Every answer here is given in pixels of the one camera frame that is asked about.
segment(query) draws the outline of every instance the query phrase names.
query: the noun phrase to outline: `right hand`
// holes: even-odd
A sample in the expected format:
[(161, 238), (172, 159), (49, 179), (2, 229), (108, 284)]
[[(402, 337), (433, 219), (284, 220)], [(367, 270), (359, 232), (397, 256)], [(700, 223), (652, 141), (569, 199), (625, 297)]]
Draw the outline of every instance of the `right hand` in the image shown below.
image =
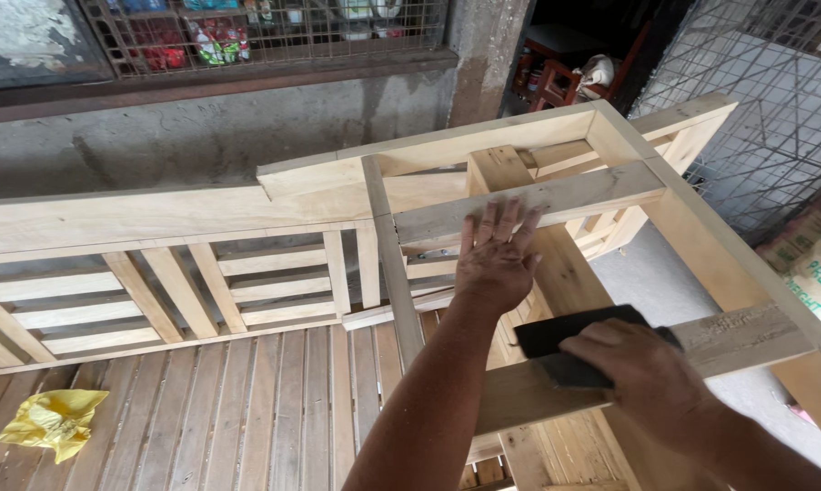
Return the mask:
[(615, 402), (677, 452), (692, 455), (710, 448), (716, 434), (711, 426), (734, 414), (653, 329), (608, 319), (590, 324), (559, 348), (613, 380)]

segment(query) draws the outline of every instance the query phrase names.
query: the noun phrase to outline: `window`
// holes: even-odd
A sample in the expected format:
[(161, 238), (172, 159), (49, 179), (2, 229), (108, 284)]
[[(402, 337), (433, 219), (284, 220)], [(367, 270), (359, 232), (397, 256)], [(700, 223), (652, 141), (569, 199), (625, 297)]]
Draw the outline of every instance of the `window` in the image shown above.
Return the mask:
[(447, 0), (79, 0), (121, 79), (438, 47)]

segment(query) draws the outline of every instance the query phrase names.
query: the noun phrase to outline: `hand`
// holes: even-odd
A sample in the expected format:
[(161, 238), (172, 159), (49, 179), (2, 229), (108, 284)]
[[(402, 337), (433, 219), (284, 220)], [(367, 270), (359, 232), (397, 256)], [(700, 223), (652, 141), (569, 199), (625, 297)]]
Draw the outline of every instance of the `hand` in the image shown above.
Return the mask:
[(534, 270), (541, 255), (525, 255), (525, 248), (532, 241), (542, 208), (529, 210), (522, 227), (512, 237), (519, 198), (514, 196), (507, 202), (496, 224), (498, 207), (498, 201), (486, 205), (476, 244), (474, 217), (468, 215), (464, 219), (462, 249), (456, 267), (456, 298), (470, 299), (479, 308), (492, 308), (501, 317), (514, 310), (532, 290)]
[(733, 411), (652, 329), (609, 319), (590, 324), (559, 348), (613, 380), (615, 402), (667, 446), (685, 455), (717, 447), (711, 439), (718, 432), (711, 429)]

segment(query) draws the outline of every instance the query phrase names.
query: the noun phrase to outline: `wooden slatted floor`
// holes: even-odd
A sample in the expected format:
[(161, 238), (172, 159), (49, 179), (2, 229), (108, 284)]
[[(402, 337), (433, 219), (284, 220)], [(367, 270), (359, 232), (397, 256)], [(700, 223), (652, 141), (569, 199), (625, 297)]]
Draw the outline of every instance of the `wooden slatted floor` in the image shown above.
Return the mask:
[[(437, 319), (428, 313), (427, 336)], [(391, 323), (0, 376), (0, 431), (33, 393), (110, 391), (74, 458), (56, 465), (51, 450), (0, 444), (0, 491), (339, 489), (400, 379)], [(595, 481), (584, 469), (601, 458), (596, 443), (566, 440), (555, 465)], [(502, 488), (510, 475), (493, 458), (467, 466), (460, 487)]]

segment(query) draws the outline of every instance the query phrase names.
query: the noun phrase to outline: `concrete floor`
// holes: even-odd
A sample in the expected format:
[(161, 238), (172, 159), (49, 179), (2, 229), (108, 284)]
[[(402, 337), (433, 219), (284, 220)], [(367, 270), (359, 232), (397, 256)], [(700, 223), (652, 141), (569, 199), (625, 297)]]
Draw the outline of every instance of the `concrete floor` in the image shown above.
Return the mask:
[[(632, 304), (652, 325), (672, 325), (720, 312), (653, 224), (648, 222), (623, 252), (613, 251), (590, 262), (617, 304)], [(707, 382), (713, 393), (736, 411), (759, 421), (780, 441), (821, 467), (821, 431), (787, 408), (790, 396), (769, 369)]]

